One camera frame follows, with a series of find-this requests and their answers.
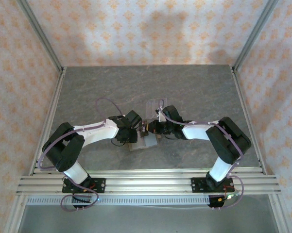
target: floor panel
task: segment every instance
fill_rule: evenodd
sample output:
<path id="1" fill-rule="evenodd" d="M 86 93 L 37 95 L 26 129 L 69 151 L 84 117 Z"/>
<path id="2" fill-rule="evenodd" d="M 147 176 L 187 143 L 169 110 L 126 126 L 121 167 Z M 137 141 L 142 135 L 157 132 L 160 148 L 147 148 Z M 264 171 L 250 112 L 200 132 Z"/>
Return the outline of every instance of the floor panel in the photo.
<path id="1" fill-rule="evenodd" d="M 68 67 L 52 132 L 63 122 L 86 125 L 101 121 L 95 110 L 99 97 L 112 99 L 124 114 L 134 110 L 142 118 L 148 100 L 167 98 L 184 120 L 214 121 L 228 116 L 250 135 L 229 66 Z M 102 100 L 100 108 L 106 117 L 118 114 L 107 101 Z M 216 158 L 209 141 L 161 138 L 158 146 L 136 151 L 103 140 L 83 148 L 78 161 L 94 170 L 203 168 L 212 167 Z M 241 166 L 258 166 L 254 147 Z"/>

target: floral wallpaper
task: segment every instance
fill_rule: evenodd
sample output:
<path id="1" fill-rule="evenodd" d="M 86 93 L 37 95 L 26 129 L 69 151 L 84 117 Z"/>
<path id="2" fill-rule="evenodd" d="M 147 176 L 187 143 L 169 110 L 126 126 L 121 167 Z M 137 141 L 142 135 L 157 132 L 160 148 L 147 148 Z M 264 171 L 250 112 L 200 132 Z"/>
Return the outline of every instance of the floral wallpaper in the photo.
<path id="1" fill-rule="evenodd" d="M 0 0 L 0 232 L 27 175 L 58 72 L 15 0 Z"/>
<path id="2" fill-rule="evenodd" d="M 280 0 L 240 69 L 260 149 L 292 219 L 292 0 Z"/>
<path id="3" fill-rule="evenodd" d="M 63 66 L 230 64 L 267 0 L 29 0 Z"/>

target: cable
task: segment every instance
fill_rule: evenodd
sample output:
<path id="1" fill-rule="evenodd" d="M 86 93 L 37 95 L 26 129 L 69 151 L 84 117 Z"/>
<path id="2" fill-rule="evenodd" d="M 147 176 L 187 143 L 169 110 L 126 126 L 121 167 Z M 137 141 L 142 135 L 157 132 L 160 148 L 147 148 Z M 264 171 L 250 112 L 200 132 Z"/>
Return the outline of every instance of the cable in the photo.
<path id="1" fill-rule="evenodd" d="M 93 206 L 93 205 L 99 200 L 99 195 L 98 195 L 97 192 L 95 192 L 95 191 L 92 190 L 92 189 L 85 188 L 85 187 L 83 187 L 83 186 L 81 186 L 81 185 L 78 185 L 78 184 L 77 184 L 76 182 L 74 182 L 70 177 L 67 177 L 67 178 L 69 179 L 69 181 L 70 181 L 73 185 L 77 186 L 78 188 L 81 188 L 81 189 L 83 189 L 83 190 L 87 190 L 87 191 L 89 191 L 89 192 L 91 192 L 91 193 L 94 193 L 94 194 L 96 195 L 96 200 L 93 201 L 93 203 L 91 203 L 90 205 L 88 205 L 88 206 L 86 206 L 86 207 L 83 206 L 83 207 L 82 207 L 83 210 L 86 210 L 86 209 L 92 207 L 92 206 Z M 84 196 L 84 195 L 78 195 L 78 194 L 68 194 L 68 195 L 66 195 L 66 196 L 64 196 L 64 197 L 62 198 L 62 200 L 60 201 L 60 207 L 61 207 L 64 211 L 66 211 L 66 212 L 75 212 L 75 211 L 78 211 L 79 208 L 76 208 L 76 209 L 67 209 L 67 208 L 63 205 L 64 199 L 67 198 L 67 197 L 79 197 L 79 198 L 84 198 L 84 197 L 87 197 L 87 196 Z"/>
<path id="2" fill-rule="evenodd" d="M 112 141 L 112 138 L 110 139 L 110 142 L 115 145 L 116 147 L 123 147 L 125 145 L 125 142 L 122 145 L 117 145 Z"/>
<path id="3" fill-rule="evenodd" d="M 70 131 L 70 132 L 68 132 L 68 133 L 65 133 L 64 135 L 62 135 L 62 136 L 60 136 L 59 138 L 57 138 L 55 141 L 53 141 L 53 142 L 52 142 L 52 143 L 51 143 L 51 144 L 50 144 L 50 145 L 44 150 L 44 152 L 42 153 L 42 155 L 41 155 L 40 158 L 38 159 L 37 166 L 38 166 L 38 168 L 39 168 L 40 170 L 49 170 L 49 169 L 53 169 L 53 168 L 55 168 L 55 166 L 42 167 L 42 166 L 41 166 L 41 162 L 42 162 L 44 156 L 50 151 L 50 149 L 51 149 L 56 143 L 58 143 L 59 141 L 63 140 L 64 138 L 66 138 L 67 136 L 69 136 L 69 135 L 71 135 L 71 134 L 73 134 L 73 133 L 77 133 L 77 132 L 80 132 L 80 131 L 83 131 L 83 132 L 84 132 L 84 131 L 88 131 L 88 130 L 98 129 L 98 128 L 100 128 L 100 127 L 103 127 L 103 126 L 106 124 L 106 118 L 105 118 L 104 115 L 100 112 L 99 107 L 98 107 L 98 102 L 99 102 L 99 100 L 107 100 L 107 101 L 111 102 L 111 103 L 117 108 L 117 110 L 120 112 L 120 114 L 123 115 L 122 112 L 121 112 L 121 110 L 120 110 L 120 108 L 119 108 L 119 107 L 118 107 L 118 106 L 117 106 L 112 100 L 110 100 L 110 99 L 108 99 L 108 98 L 105 98 L 105 97 L 98 98 L 98 99 L 96 100 L 95 107 L 96 107 L 96 111 L 97 111 L 97 112 L 100 114 L 100 116 L 104 119 L 103 123 L 100 124 L 100 125 L 98 125 L 98 126 L 92 126 L 92 127 L 86 127 L 86 128 L 83 128 L 83 129 L 81 128 L 81 129 L 73 130 L 73 131 Z M 85 188 L 85 187 L 83 187 L 83 186 L 81 186 L 81 185 L 75 183 L 75 182 L 74 182 L 70 177 L 68 177 L 68 176 L 67 176 L 67 178 L 68 178 L 68 179 L 70 180 L 70 182 L 71 182 L 72 184 L 74 184 L 76 187 L 81 188 L 81 189 L 83 189 L 83 190 L 87 190 L 87 191 L 89 191 L 89 192 L 91 192 L 91 193 L 94 193 L 94 194 L 97 196 L 96 200 L 95 200 L 92 204 L 90 204 L 90 205 L 88 205 L 88 206 L 86 206 L 86 207 L 83 207 L 83 208 L 82 208 L 83 210 L 92 207 L 92 206 L 93 206 L 93 205 L 99 200 L 99 195 L 98 195 L 97 192 L 95 192 L 95 191 L 92 190 L 92 189 Z M 85 197 L 85 196 L 84 196 L 84 195 L 76 195 L 76 194 L 68 194 L 68 195 L 66 195 L 66 196 L 64 196 L 64 197 L 62 198 L 62 200 L 61 200 L 61 202 L 60 202 L 60 206 L 61 206 L 61 208 L 62 208 L 64 211 L 67 211 L 67 212 L 74 212 L 74 211 L 78 211 L 79 208 L 77 208 L 77 209 L 67 209 L 66 207 L 63 206 L 64 199 L 67 198 L 67 197 L 81 197 L 81 198 L 82 198 L 82 197 Z"/>
<path id="4" fill-rule="evenodd" d="M 168 140 L 178 140 L 178 139 L 180 139 L 180 138 L 170 138 L 170 137 L 166 137 L 166 135 L 164 135 L 164 136 L 165 136 L 165 138 L 168 139 Z"/>
<path id="5" fill-rule="evenodd" d="M 239 201 L 242 199 L 243 197 L 243 194 L 244 194 L 244 184 L 241 180 L 240 177 L 236 176 L 236 175 L 231 175 L 231 171 L 238 165 L 240 164 L 240 161 L 243 159 L 243 153 L 241 151 L 241 149 L 239 148 L 239 146 L 236 144 L 236 142 L 232 139 L 232 137 L 230 136 L 230 134 L 228 134 L 226 132 L 226 130 L 224 130 L 220 125 L 218 124 L 215 124 L 213 122 L 204 122 L 204 121 L 200 121 L 200 122 L 196 122 L 196 121 L 192 121 L 192 122 L 189 122 L 189 123 L 184 123 L 184 122 L 178 122 L 178 121 L 175 121 L 175 120 L 172 120 L 170 119 L 169 117 L 167 117 L 164 112 L 163 112 L 163 107 L 164 107 L 164 100 L 160 100 L 159 101 L 159 111 L 160 113 L 165 117 L 166 120 L 170 121 L 170 122 L 173 122 L 175 124 L 178 124 L 178 125 L 213 125 L 213 126 L 216 126 L 221 132 L 224 133 L 224 135 L 227 136 L 227 138 L 230 140 L 230 142 L 234 145 L 234 147 L 237 149 L 238 153 L 240 154 L 240 157 L 236 160 L 236 162 L 232 165 L 232 167 L 230 168 L 230 170 L 227 172 L 227 178 L 237 178 L 240 183 L 241 183 L 241 186 L 242 186 L 242 190 L 241 190 L 241 194 L 240 194 L 240 197 L 238 198 L 238 200 L 231 204 L 231 205 L 228 205 L 228 206 L 223 206 L 223 207 L 219 207 L 217 208 L 218 210 L 222 209 L 222 208 L 228 208 L 228 207 L 232 207 L 232 206 L 235 206 L 237 203 L 239 203 Z"/>

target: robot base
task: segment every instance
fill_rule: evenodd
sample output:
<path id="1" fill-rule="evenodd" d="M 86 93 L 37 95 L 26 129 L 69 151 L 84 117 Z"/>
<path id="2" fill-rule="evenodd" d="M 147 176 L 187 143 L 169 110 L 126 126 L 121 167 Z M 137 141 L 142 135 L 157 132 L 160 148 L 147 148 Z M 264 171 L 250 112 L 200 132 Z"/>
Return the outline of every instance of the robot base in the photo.
<path id="1" fill-rule="evenodd" d="M 65 178 L 63 184 L 63 193 L 89 193 L 89 191 L 84 191 L 83 189 L 80 189 L 76 187 L 73 183 L 70 182 L 69 179 Z M 104 193 L 105 192 L 105 184 L 106 179 L 105 178 L 89 178 L 88 179 L 89 185 L 88 188 L 94 190 L 97 193 Z"/>
<path id="2" fill-rule="evenodd" d="M 224 181 L 215 188 L 210 188 L 206 183 L 206 178 L 194 177 L 191 178 L 191 187 L 193 193 L 230 193 L 234 192 L 234 185 L 232 178 L 225 178 Z"/>

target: robotic arm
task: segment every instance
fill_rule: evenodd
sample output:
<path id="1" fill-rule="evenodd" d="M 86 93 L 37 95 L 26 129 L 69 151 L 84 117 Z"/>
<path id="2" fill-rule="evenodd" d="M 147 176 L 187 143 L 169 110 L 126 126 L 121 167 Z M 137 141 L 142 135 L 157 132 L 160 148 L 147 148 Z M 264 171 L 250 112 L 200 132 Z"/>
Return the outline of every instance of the robotic arm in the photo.
<path id="1" fill-rule="evenodd" d="M 139 124 L 140 130 L 155 134 L 172 133 L 179 139 L 202 139 L 209 140 L 212 143 L 218 158 L 204 180 L 209 190 L 215 190 L 225 181 L 227 173 L 240 156 L 236 147 L 218 127 L 207 124 L 207 122 L 206 125 L 198 125 L 190 124 L 192 121 L 184 121 L 173 105 L 165 107 L 162 110 L 164 114 L 159 110 L 156 112 L 158 120 L 154 120 L 147 125 Z M 58 171 L 65 173 L 76 184 L 91 188 L 93 186 L 92 178 L 77 162 L 81 149 L 90 143 L 111 138 L 116 138 L 121 143 L 136 143 L 137 128 L 135 127 L 139 122 L 141 122 L 141 117 L 136 112 L 130 111 L 126 116 L 111 116 L 105 121 L 91 125 L 71 126 L 69 123 L 63 123 L 49 138 L 42 151 L 45 151 L 52 142 L 67 132 L 80 130 L 56 143 L 46 153 L 46 156 Z M 249 138 L 230 118 L 224 117 L 213 123 L 221 126 L 231 136 L 242 153 L 245 153 L 251 147 Z M 73 186 L 68 179 L 64 183 Z"/>
<path id="2" fill-rule="evenodd" d="M 92 130 L 78 131 L 57 142 L 47 153 L 47 158 L 55 168 L 63 172 L 76 184 L 90 188 L 93 185 L 92 178 L 77 162 L 77 158 L 83 147 L 88 144 L 116 138 L 121 143 L 136 143 L 137 131 L 134 127 L 141 121 L 140 116 L 130 111 L 126 116 L 111 116 L 105 121 L 84 126 L 71 126 L 69 123 L 61 124 L 44 144 L 44 152 L 49 145 L 67 132 L 85 128 Z"/>

